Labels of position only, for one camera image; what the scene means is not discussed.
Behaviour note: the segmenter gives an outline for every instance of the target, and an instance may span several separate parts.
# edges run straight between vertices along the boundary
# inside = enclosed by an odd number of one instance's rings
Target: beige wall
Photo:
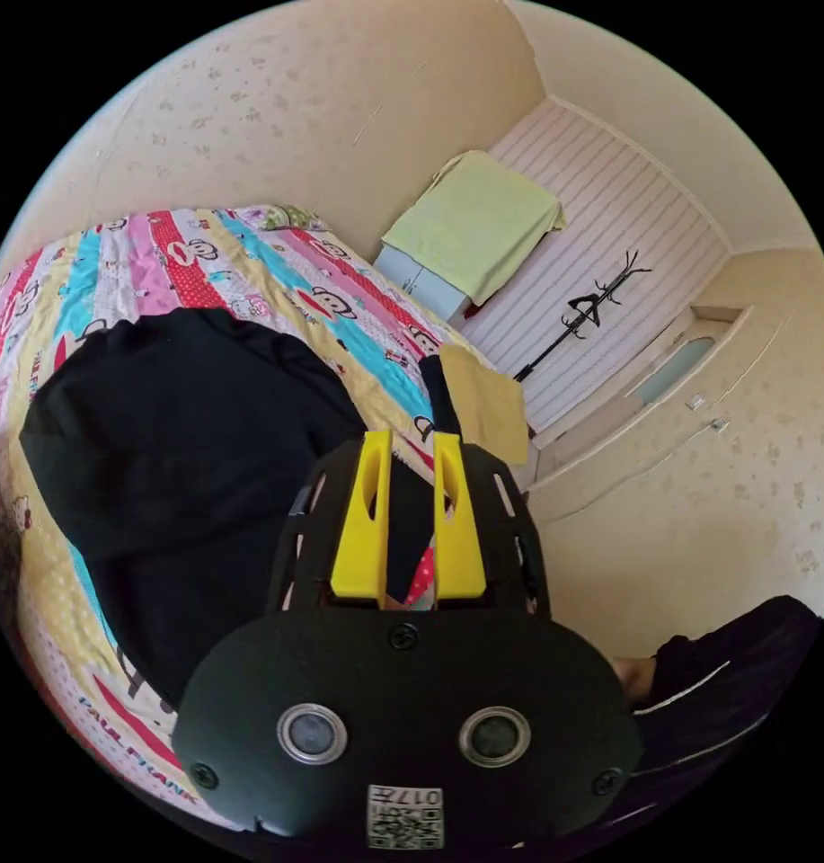
[[[530,495],[555,619],[609,653],[784,592],[824,613],[824,258],[736,256],[696,303],[753,309],[673,396]],[[697,433],[716,416],[725,431]]]
[[[451,156],[544,98],[497,0],[302,0],[190,44],[109,102],[52,165],[0,272],[104,219],[296,203],[359,252]]]
[[[815,248],[798,204],[739,126],[670,67],[567,13],[507,0],[546,91],[629,138],[703,204],[736,254]],[[709,56],[714,46],[709,46]]]

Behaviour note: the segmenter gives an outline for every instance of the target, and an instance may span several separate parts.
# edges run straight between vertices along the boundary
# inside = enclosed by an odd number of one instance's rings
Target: window
[[[703,336],[681,345],[669,359],[627,395],[638,396],[642,406],[656,402],[674,387],[714,346],[714,339]]]

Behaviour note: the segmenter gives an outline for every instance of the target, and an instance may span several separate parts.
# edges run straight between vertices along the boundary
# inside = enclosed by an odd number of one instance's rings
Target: yellow cloth
[[[443,344],[439,357],[465,443],[476,443],[509,465],[524,465],[528,426],[519,383],[485,368],[457,345]]]
[[[549,191],[481,150],[451,159],[382,237],[478,306],[567,225]]]

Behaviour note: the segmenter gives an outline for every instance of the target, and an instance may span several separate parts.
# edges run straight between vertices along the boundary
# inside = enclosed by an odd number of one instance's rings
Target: sticker
[[[367,803],[370,848],[432,850],[445,847],[441,788],[371,785]]]

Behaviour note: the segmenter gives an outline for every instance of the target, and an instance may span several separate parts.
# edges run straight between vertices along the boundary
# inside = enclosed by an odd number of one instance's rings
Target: wall
[[[739,255],[698,302],[753,309],[684,387],[531,491],[555,619],[609,653],[784,592],[824,613],[824,258]],[[729,427],[700,431],[715,416]]]
[[[507,3],[535,50],[546,91],[653,154],[702,201],[734,252],[816,247],[771,164],[685,78],[594,24],[534,3]]]
[[[271,200],[359,252],[449,158],[543,98],[497,0],[302,0],[191,43],[119,93],[23,208],[0,273],[104,219]]]
[[[514,277],[463,327],[500,371],[515,374],[575,316],[567,300],[611,281],[638,250],[622,306],[600,308],[601,327],[559,345],[523,384],[538,432],[642,350],[696,296],[728,256],[712,224],[634,147],[552,100],[537,106],[491,153],[562,201],[568,226],[544,238]]]

